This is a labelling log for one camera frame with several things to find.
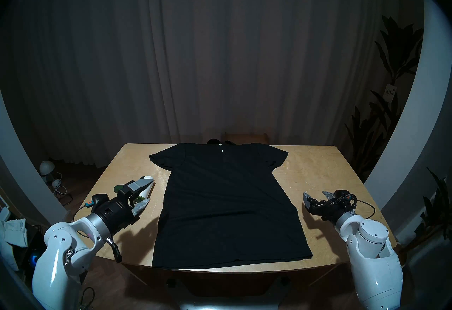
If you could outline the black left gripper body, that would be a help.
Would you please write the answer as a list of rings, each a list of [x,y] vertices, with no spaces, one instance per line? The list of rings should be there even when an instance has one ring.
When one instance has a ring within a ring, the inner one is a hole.
[[[133,216],[129,200],[124,197],[93,197],[93,213],[104,222],[111,237],[140,219]]]

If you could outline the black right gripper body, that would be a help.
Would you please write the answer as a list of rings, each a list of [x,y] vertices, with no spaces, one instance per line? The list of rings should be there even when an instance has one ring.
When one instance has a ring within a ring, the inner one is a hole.
[[[310,203],[310,213],[312,215],[320,216],[323,221],[329,221],[333,225],[346,212],[348,212],[348,202],[344,200],[335,204],[329,204],[325,200]]]

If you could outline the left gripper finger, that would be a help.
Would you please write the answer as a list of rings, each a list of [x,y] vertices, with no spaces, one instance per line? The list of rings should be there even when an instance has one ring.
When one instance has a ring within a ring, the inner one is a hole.
[[[132,208],[133,216],[139,216],[145,210],[149,201],[150,201],[150,199],[144,199],[144,200],[138,202],[137,204],[135,204],[135,206]]]
[[[122,188],[122,192],[131,196],[148,196],[153,184],[153,178],[141,178],[137,181],[131,181],[125,184]]]

